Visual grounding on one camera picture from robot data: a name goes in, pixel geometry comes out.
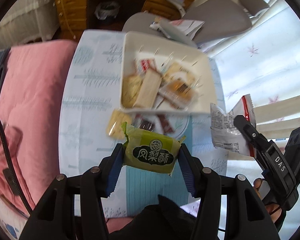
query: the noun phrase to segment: wrapped snack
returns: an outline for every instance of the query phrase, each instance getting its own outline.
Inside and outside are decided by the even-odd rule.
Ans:
[[[154,122],[152,122],[151,120],[148,120],[147,118],[143,117],[141,114],[136,115],[136,117],[134,119],[134,122],[133,122],[133,125],[135,127],[138,127],[140,129],[147,130],[147,131],[150,131],[150,132],[152,132],[155,128]]]
[[[154,101],[157,97],[161,80],[162,78],[160,74],[157,71],[149,68],[146,72],[133,107],[151,108],[154,105]]]
[[[132,108],[136,102],[142,85],[142,78],[137,75],[126,76],[122,82],[121,104],[126,108]]]
[[[171,127],[169,120],[167,119],[167,117],[164,114],[158,114],[158,118],[160,120],[164,134],[174,132],[174,129]]]
[[[123,164],[146,171],[168,173],[173,171],[180,142],[176,139],[122,124],[126,135]]]
[[[114,139],[123,140],[124,134],[121,128],[121,124],[123,122],[132,124],[132,118],[130,115],[114,109],[110,117],[106,133]]]
[[[255,149],[247,143],[244,136],[233,124],[234,118],[241,114],[256,127],[256,118],[250,95],[243,96],[227,114],[215,104],[210,104],[210,108],[211,136],[214,147],[254,157]]]
[[[196,78],[194,74],[182,67],[179,63],[173,62],[167,70],[163,70],[163,81],[169,83],[175,79],[183,80],[187,86],[192,87],[195,84]]]
[[[135,66],[136,74],[140,76],[144,76],[148,68],[157,70],[157,66],[155,64],[154,58],[144,58],[140,60],[135,59],[134,66]]]
[[[197,93],[181,79],[169,82],[158,93],[181,109],[185,109],[197,97]]]

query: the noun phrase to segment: white tablecloth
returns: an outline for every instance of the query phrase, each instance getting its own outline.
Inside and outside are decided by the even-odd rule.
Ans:
[[[112,110],[119,107],[122,45],[125,33],[86,30],[72,60],[63,94],[59,124],[60,172],[66,176],[83,174],[111,155],[120,142],[106,135]],[[218,103],[224,97],[218,70],[210,61]],[[210,116],[169,116],[177,130],[186,134],[186,145],[204,166],[226,174],[227,151],[212,146]],[[183,205],[194,199],[188,194],[176,164],[172,178],[166,174],[141,171],[124,166],[115,191],[102,199],[105,217],[136,215],[145,206],[157,203],[157,194]],[[76,196],[75,214],[80,215]]]

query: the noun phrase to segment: string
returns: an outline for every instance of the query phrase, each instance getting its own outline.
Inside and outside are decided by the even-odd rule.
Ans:
[[[66,19],[66,24],[67,24],[68,31],[70,32],[70,34],[73,36],[73,39],[75,40],[77,37],[74,35],[74,33],[73,33],[69,23],[68,23],[65,7],[63,6],[63,0],[61,0],[61,7],[62,7],[63,15],[65,16],[65,19]]]

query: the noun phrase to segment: white plastic bag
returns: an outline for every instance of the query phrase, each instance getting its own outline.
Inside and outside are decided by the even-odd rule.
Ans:
[[[237,115],[243,115],[251,122],[253,127],[256,127],[256,118],[250,95],[243,96],[229,113],[225,113],[215,104],[210,104],[210,111],[213,146],[255,157],[256,150],[247,143],[246,139],[233,124]]]

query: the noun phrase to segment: hand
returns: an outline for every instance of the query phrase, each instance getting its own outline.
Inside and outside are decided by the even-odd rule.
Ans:
[[[259,193],[259,188],[261,186],[261,183],[262,183],[262,179],[256,179],[254,182],[253,182],[253,188],[254,190],[256,191],[257,195],[261,198],[260,196],[260,193]],[[268,213],[270,214],[272,211],[274,211],[275,209],[277,209],[279,207],[278,204],[270,204],[270,205],[266,205],[266,209],[268,211]],[[276,222],[278,220],[278,218],[280,217],[281,215],[281,212],[282,210],[279,209],[278,211],[276,211],[274,214],[271,215],[271,219],[272,219],[272,222]]]

